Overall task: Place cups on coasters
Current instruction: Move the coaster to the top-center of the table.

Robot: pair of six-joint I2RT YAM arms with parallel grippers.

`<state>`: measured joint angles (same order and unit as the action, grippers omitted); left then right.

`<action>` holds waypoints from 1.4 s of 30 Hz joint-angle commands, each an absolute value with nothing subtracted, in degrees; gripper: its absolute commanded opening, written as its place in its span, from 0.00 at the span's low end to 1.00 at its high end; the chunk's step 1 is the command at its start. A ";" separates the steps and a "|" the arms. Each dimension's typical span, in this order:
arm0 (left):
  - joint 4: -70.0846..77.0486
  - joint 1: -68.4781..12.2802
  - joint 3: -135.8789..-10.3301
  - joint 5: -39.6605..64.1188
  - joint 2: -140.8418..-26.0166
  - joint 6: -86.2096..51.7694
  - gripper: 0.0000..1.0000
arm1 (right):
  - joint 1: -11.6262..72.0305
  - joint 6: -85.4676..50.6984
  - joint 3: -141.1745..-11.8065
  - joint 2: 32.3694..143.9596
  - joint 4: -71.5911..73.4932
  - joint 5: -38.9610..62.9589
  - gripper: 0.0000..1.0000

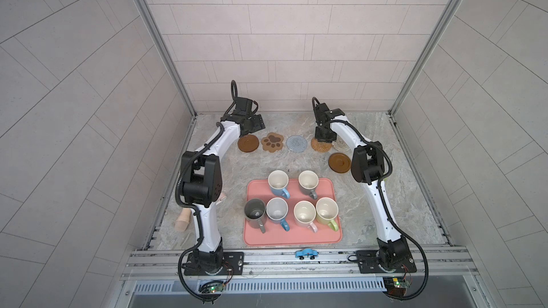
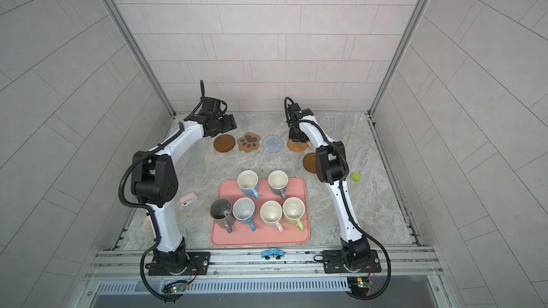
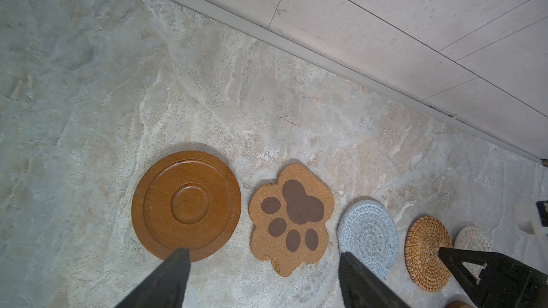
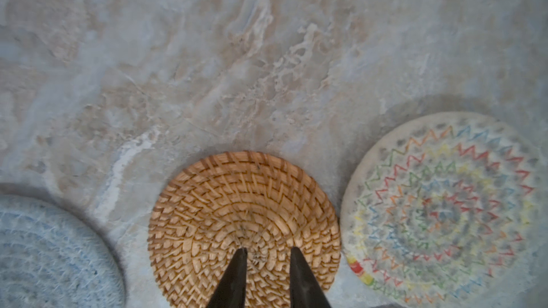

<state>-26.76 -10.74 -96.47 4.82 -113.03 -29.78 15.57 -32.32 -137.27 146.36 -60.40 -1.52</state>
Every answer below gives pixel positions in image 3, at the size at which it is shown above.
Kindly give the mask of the woven rattan round coaster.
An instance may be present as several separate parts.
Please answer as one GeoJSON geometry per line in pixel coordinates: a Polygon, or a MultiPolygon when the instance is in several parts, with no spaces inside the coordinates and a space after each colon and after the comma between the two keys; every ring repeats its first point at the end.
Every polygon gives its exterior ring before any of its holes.
{"type": "Polygon", "coordinates": [[[438,257],[440,248],[453,248],[440,220],[424,215],[410,226],[405,239],[405,264],[412,281],[426,292],[439,292],[452,277],[438,257]]]}

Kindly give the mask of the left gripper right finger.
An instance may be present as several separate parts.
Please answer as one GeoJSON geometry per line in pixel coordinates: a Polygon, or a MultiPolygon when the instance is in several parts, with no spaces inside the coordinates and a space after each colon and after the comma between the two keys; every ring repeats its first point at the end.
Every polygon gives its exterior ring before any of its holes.
{"type": "Polygon", "coordinates": [[[410,307],[351,252],[341,254],[338,278],[344,307],[410,307]]]}

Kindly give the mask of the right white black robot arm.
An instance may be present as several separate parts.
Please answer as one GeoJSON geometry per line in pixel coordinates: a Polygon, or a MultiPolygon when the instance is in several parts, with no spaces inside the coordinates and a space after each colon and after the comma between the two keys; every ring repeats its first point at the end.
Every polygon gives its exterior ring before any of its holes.
{"type": "MultiPolygon", "coordinates": [[[[547,263],[547,201],[515,208],[516,223],[536,238],[547,263]]],[[[440,248],[438,257],[476,307],[546,307],[547,274],[498,252],[440,248]]]]}

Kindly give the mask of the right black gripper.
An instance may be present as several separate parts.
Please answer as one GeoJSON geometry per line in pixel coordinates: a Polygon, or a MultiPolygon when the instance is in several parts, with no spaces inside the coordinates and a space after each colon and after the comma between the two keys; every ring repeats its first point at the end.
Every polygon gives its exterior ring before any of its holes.
{"type": "Polygon", "coordinates": [[[438,257],[476,307],[546,307],[547,274],[500,253],[440,248],[438,257]],[[484,265],[479,279],[464,263],[484,265]]]}

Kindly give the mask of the brown wooden round coaster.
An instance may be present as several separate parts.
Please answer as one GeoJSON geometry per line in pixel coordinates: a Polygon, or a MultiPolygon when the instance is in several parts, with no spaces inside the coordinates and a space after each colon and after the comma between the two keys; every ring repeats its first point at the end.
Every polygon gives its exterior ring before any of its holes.
{"type": "Polygon", "coordinates": [[[231,169],[201,151],[181,151],[152,165],[131,204],[134,231],[166,260],[185,248],[191,262],[206,259],[231,238],[241,216],[241,190],[231,169]]]}
{"type": "Polygon", "coordinates": [[[449,303],[445,308],[474,308],[472,305],[469,305],[466,302],[457,300],[449,303]]]}

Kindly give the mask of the multicolour knitted round coaster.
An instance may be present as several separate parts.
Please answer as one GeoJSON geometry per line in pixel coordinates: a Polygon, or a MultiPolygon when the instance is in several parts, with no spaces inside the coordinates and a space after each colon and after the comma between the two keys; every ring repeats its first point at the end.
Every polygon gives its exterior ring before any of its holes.
{"type": "Polygon", "coordinates": [[[493,251],[491,242],[485,233],[474,226],[464,227],[458,232],[455,238],[454,248],[482,252],[493,251]]]}

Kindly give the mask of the blue knitted round coaster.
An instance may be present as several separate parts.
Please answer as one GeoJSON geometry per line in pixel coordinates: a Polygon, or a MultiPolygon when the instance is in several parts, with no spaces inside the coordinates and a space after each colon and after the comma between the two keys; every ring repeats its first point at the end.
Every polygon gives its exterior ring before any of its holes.
{"type": "Polygon", "coordinates": [[[398,230],[389,212],[374,200],[360,200],[343,214],[337,228],[340,252],[350,252],[380,279],[398,257],[398,230]]]}

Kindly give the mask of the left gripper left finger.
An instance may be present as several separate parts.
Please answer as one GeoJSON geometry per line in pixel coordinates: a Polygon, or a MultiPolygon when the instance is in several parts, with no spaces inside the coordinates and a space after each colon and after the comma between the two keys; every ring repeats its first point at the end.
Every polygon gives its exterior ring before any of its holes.
{"type": "Polygon", "coordinates": [[[191,261],[189,249],[179,248],[119,302],[116,308],[182,308],[190,272],[191,261]]]}

